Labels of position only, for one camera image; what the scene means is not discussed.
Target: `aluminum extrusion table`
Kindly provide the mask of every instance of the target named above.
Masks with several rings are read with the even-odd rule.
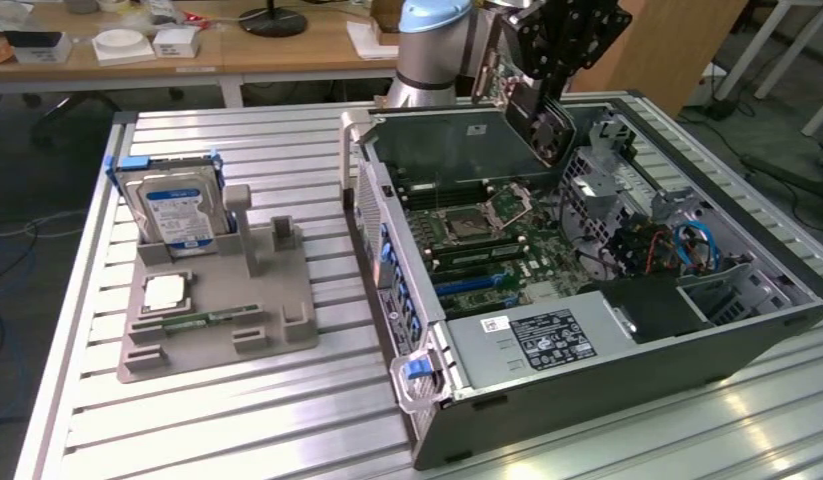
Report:
[[[823,247],[641,98],[621,98],[823,275]],[[320,344],[128,385],[114,368],[137,231],[100,175],[16,478],[553,479],[823,477],[823,323],[718,384],[552,432],[447,468],[409,468],[341,218],[340,112],[368,103],[142,113],[108,155],[214,147],[248,183],[254,224],[303,227]],[[663,186],[677,172],[639,148]]]

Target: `floor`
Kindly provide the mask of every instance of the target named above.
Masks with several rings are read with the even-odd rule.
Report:
[[[750,39],[751,34],[746,34],[727,40],[716,58],[723,66],[734,63]],[[759,62],[774,56],[780,48],[778,42],[767,45],[750,74],[758,70]],[[747,92],[743,93],[740,98],[751,105],[754,118],[738,113],[723,122],[710,124],[740,153],[760,156],[812,178],[823,178],[823,168],[818,167],[823,152],[816,142],[799,134],[802,125],[823,102],[823,66],[800,57],[791,72],[767,100],[755,101]],[[344,93],[348,100],[364,100],[383,93],[385,86],[387,82],[380,80],[347,82]],[[341,98],[340,86],[335,87],[332,95]],[[222,105],[217,89],[192,87],[184,92],[185,98],[178,101],[170,100],[164,89],[114,92],[110,97],[132,111],[218,108]],[[325,101],[329,93],[328,82],[312,82],[252,88],[246,96],[252,104],[315,103]],[[100,105],[82,105],[50,130],[54,146],[42,151],[29,145],[26,132],[44,108],[54,105],[58,99],[58,95],[44,95],[42,105],[36,110],[26,108],[18,96],[1,99],[0,231],[21,227],[22,220],[86,208],[110,114]],[[694,110],[684,111],[684,116],[702,119]],[[703,125],[687,125],[685,128],[742,171],[735,155],[718,135]],[[823,128],[818,137],[823,139]],[[755,176],[751,181],[790,211],[790,194],[784,187],[764,176]],[[823,225],[823,201],[804,194],[799,196],[799,215],[808,223]],[[45,224],[40,233],[68,231],[80,225],[80,217],[66,217]],[[812,234],[823,241],[822,232],[814,231]],[[29,241],[24,235],[0,239],[0,271],[24,251]],[[0,290],[5,289],[0,292],[0,313],[9,338],[16,340],[8,342],[0,355],[0,413],[5,406],[12,407],[0,421],[0,480],[10,478],[13,473],[77,243],[78,235],[40,239],[33,247],[33,265],[29,267],[24,263],[0,280]]]

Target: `power supply label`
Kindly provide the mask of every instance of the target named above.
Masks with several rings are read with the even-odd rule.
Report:
[[[545,370],[597,355],[571,310],[513,320],[511,327],[535,370]]]

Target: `motherboard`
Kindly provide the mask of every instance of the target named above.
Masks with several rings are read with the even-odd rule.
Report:
[[[521,178],[404,189],[411,233],[447,319],[571,296],[589,283],[552,196]]]

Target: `green circuit board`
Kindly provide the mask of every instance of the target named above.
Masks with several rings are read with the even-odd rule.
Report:
[[[484,202],[405,212],[447,318],[571,296],[591,280],[549,205],[513,181],[488,190]],[[495,285],[448,293],[495,277]]]

